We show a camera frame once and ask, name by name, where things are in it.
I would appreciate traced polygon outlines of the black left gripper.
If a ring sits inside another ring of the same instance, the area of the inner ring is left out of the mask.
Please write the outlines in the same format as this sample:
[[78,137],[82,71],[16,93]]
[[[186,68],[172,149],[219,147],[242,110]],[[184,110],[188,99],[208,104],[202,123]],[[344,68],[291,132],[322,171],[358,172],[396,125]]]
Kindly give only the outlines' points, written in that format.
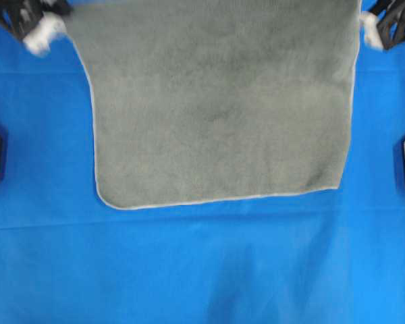
[[0,1],[0,25],[33,55],[42,56],[53,41],[67,34],[68,1]]

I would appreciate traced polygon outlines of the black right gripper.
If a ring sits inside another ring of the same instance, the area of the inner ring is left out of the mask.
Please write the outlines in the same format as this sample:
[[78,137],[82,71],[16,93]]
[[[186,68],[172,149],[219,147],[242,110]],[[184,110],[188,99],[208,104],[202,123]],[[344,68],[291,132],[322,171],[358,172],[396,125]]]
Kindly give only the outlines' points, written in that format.
[[377,50],[389,51],[405,43],[405,0],[376,1],[360,14],[364,42]]

